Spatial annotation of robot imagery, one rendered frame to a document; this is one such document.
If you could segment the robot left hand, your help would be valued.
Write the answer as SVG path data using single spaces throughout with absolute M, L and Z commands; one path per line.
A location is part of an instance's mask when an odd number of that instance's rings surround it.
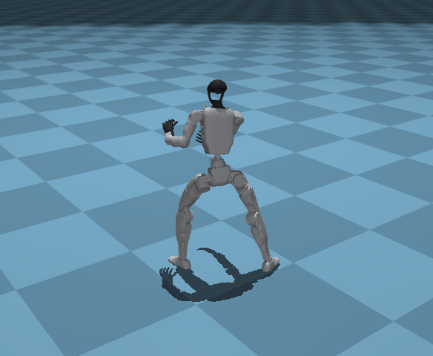
M 173 122 L 175 122 L 175 123 L 173 123 Z M 165 131 L 165 133 L 171 131 L 172 136 L 174 136 L 173 129 L 174 129 L 174 125 L 176 123 L 178 123 L 178 122 L 174 121 L 174 119 L 168 120 L 168 121 L 165 121 L 165 123 L 162 123 L 163 130 Z

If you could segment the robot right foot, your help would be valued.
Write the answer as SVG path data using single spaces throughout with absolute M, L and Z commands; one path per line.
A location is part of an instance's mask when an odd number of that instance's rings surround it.
M 262 271 L 270 271 L 276 264 L 278 264 L 279 261 L 279 257 L 272 257 L 270 262 L 265 260 L 265 262 L 262 264 Z

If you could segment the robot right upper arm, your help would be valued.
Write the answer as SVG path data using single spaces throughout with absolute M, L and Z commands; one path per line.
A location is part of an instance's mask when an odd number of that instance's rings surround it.
M 235 122 L 234 122 L 234 135 L 237 132 L 240 125 L 244 122 L 242 114 L 239 111 L 234 111 Z

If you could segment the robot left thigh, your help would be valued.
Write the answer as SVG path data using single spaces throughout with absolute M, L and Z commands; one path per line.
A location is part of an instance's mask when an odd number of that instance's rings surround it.
M 194 218 L 191 206 L 197 201 L 202 193 L 211 189 L 211 175 L 197 174 L 185 187 L 179 202 L 179 211 L 184 211 L 186 214 L 186 223 L 189 223 Z

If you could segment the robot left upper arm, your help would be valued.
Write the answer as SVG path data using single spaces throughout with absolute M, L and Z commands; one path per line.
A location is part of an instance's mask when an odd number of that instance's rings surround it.
M 181 148 L 187 148 L 190 145 L 190 139 L 195 131 L 196 123 L 201 121 L 205 110 L 192 111 L 188 116 L 185 124 L 182 143 L 178 145 Z

